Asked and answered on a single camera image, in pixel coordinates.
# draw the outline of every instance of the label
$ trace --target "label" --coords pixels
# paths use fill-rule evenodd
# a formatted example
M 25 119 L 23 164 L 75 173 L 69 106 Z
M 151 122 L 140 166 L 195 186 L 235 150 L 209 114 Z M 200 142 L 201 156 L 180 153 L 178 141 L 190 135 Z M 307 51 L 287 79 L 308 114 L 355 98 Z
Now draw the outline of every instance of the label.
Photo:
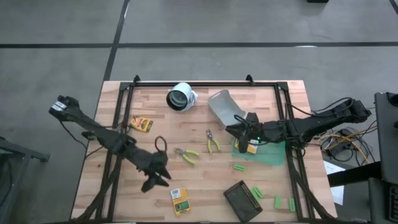
M 64 105 L 63 103 L 61 103 L 61 102 L 59 102 L 59 101 L 56 101 L 55 104 L 56 104 L 57 106 L 61 107 L 62 109 L 65 109 L 65 108 L 67 107 L 66 105 Z
M 250 143 L 259 144 L 259 141 L 252 139 L 250 140 Z M 257 152 L 257 146 L 252 144 L 248 144 L 248 152 L 250 152 L 251 154 L 255 154 Z M 239 149 L 239 141 L 237 139 L 235 139 L 234 147 Z
M 174 189 L 170 193 L 172 194 L 172 199 L 177 199 L 181 197 L 180 189 Z
M 51 108 L 53 108 L 56 111 L 63 111 L 63 109 L 61 109 L 59 106 L 57 105 L 52 105 Z

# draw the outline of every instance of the black tray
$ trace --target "black tray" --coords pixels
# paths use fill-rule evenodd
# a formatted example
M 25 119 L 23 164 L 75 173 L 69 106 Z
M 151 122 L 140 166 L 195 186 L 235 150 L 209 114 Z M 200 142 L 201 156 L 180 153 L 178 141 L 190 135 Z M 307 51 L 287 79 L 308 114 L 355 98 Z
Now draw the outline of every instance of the black tray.
M 262 212 L 260 204 L 243 180 L 224 191 L 224 196 L 241 222 L 248 222 Z

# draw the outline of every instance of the butcher block tabletop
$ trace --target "butcher block tabletop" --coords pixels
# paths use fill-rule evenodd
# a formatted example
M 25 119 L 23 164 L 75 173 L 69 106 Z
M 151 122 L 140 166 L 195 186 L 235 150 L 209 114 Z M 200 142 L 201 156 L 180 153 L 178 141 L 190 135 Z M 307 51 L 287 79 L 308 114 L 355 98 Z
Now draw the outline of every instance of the butcher block tabletop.
M 301 80 L 283 82 L 289 85 L 292 104 L 310 112 L 304 82 Z M 104 82 L 95 116 L 95 120 L 103 126 L 112 126 L 119 84 L 120 82 L 115 81 Z M 130 130 L 129 134 L 137 140 L 139 148 L 150 152 L 156 151 L 154 146 L 156 136 L 163 136 L 167 140 L 169 161 L 166 168 L 172 179 L 165 179 L 170 187 L 155 186 L 152 190 L 142 193 L 141 186 L 147 177 L 138 172 L 132 163 L 123 160 L 114 222 L 238 222 L 223 192 L 240 180 L 245 181 L 249 188 L 259 187 L 264 194 L 259 201 L 263 211 L 253 218 L 252 222 L 297 220 L 296 214 L 289 210 L 288 199 L 293 195 L 286 161 L 281 166 L 270 166 L 232 157 L 233 137 L 217 122 L 207 105 L 207 99 L 223 89 L 229 90 L 231 97 L 242 110 L 256 112 L 260 122 L 279 119 L 275 91 L 272 87 L 193 87 L 198 94 L 198 100 L 194 107 L 183 113 L 171 110 L 167 106 L 166 95 L 169 87 L 134 87 L 130 118 L 142 116 L 153 120 L 154 123 L 148 133 Z M 120 119 L 123 118 L 127 94 L 124 96 Z M 296 118 L 307 116 L 296 110 L 294 115 Z M 217 151 L 213 146 L 213 153 L 208 152 L 207 129 L 210 129 L 213 137 L 218 140 L 221 151 Z M 87 153 L 99 147 L 98 142 L 92 141 Z M 193 149 L 200 152 L 201 156 L 199 158 L 192 156 L 196 160 L 193 166 L 174 153 L 176 147 L 184 150 Z M 72 218 L 82 214 L 100 190 L 105 159 L 106 149 L 101 149 L 84 162 Z M 336 216 L 319 147 L 306 147 L 303 159 L 311 191 L 326 210 Z M 234 164 L 243 165 L 246 170 L 244 172 L 235 170 Z M 174 213 L 170 196 L 170 191 L 177 188 L 187 190 L 191 206 L 188 213 L 179 217 Z M 110 190 L 104 203 L 104 215 L 108 211 L 109 194 Z M 280 209 L 274 208 L 275 195 L 282 197 Z M 302 192 L 300 198 L 306 217 Z

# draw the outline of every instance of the yellow-handled pliers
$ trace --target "yellow-handled pliers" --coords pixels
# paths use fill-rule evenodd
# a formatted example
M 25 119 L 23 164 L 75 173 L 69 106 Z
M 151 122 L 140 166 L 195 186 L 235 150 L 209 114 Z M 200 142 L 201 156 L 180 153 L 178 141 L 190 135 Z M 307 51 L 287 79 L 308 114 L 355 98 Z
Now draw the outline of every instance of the yellow-handled pliers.
M 221 151 L 220 145 L 218 144 L 218 141 L 213 138 L 213 134 L 211 133 L 210 129 L 206 130 L 206 134 L 207 134 L 207 149 L 209 150 L 210 154 L 213 153 L 213 150 L 211 149 L 212 141 L 216 144 L 217 150 Z
M 174 149 L 174 152 L 176 152 L 177 154 L 180 154 L 187 162 L 191 163 L 192 165 L 195 164 L 195 161 L 193 161 L 192 159 L 190 159 L 190 158 L 187 156 L 187 154 L 193 154 L 193 155 L 196 155 L 196 156 L 200 156 L 200 154 L 199 154 L 198 152 L 194 151 L 194 150 L 186 150 L 186 151 L 184 151 L 184 150 L 182 150 L 182 149 L 175 148 L 175 149 Z

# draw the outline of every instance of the green block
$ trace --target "green block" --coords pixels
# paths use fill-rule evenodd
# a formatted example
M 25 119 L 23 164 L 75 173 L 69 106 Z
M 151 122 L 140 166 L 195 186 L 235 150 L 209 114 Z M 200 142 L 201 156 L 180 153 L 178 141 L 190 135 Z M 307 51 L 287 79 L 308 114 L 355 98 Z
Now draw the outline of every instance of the green block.
M 251 194 L 253 194 L 254 198 L 255 198 L 257 201 L 260 200 L 259 197 L 257 196 L 256 192 L 255 192 L 253 189 L 251 189 L 250 192 L 251 192 Z
M 264 196 L 260 190 L 260 188 L 258 188 L 257 186 L 253 187 L 253 190 L 256 191 L 257 195 L 259 196 L 259 198 L 262 198 L 262 196 Z
M 240 170 L 240 171 L 245 171 L 246 170 L 246 167 L 241 166 L 239 164 L 234 164 L 233 168 L 236 169 L 236 170 Z
M 275 204 L 274 207 L 280 209 L 281 208 L 281 197 L 280 195 L 275 195 Z
M 294 199 L 289 198 L 289 210 L 291 212 L 296 212 L 296 206 L 294 205 Z

